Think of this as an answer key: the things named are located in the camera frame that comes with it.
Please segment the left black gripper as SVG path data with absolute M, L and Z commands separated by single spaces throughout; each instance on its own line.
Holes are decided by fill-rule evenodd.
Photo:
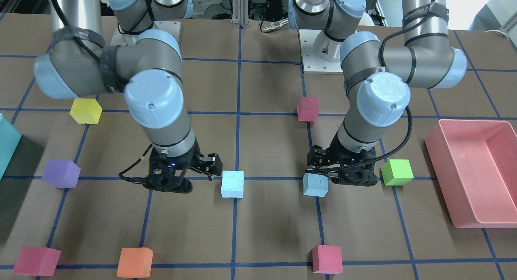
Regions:
M 375 163 L 365 162 L 374 158 L 375 148 L 354 153 L 346 149 L 335 135 L 327 149 L 312 146 L 307 155 L 307 165 L 314 174 L 328 177 L 335 184 L 371 187 L 378 181 L 374 173 Z

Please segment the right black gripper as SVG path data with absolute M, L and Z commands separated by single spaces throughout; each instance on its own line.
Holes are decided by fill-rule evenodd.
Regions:
M 217 153 L 204 156 L 197 141 L 181 156 L 168 156 L 152 150 L 149 158 L 149 175 L 144 188 L 160 192 L 191 192 L 192 183 L 185 178 L 187 170 L 207 175 L 209 181 L 222 174 L 223 164 Z

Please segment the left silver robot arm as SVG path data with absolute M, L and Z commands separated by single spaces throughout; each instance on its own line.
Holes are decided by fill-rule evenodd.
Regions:
M 403 112 L 408 115 L 406 137 L 388 155 L 402 149 L 412 132 L 410 88 L 450 88 L 467 70 L 465 54 L 449 44 L 446 0 L 403 0 L 403 28 L 384 40 L 357 31 L 365 5 L 365 0 L 289 0 L 289 27 L 321 30 L 340 44 L 350 104 L 330 146 L 309 151 L 304 183 L 331 179 L 374 186 L 374 164 L 386 158 L 377 157 L 374 146 Z

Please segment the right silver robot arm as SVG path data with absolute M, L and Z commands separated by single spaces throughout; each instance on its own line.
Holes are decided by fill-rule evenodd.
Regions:
M 52 99 L 122 93 L 150 141 L 148 175 L 119 177 L 149 190 L 187 194 L 188 170 L 209 180 L 222 175 L 218 154 L 200 151 L 183 99 L 182 56 L 176 38 L 155 17 L 189 17 L 191 0 L 109 0 L 120 33 L 134 42 L 109 45 L 102 37 L 100 0 L 50 0 L 53 48 L 36 59 L 37 84 Z

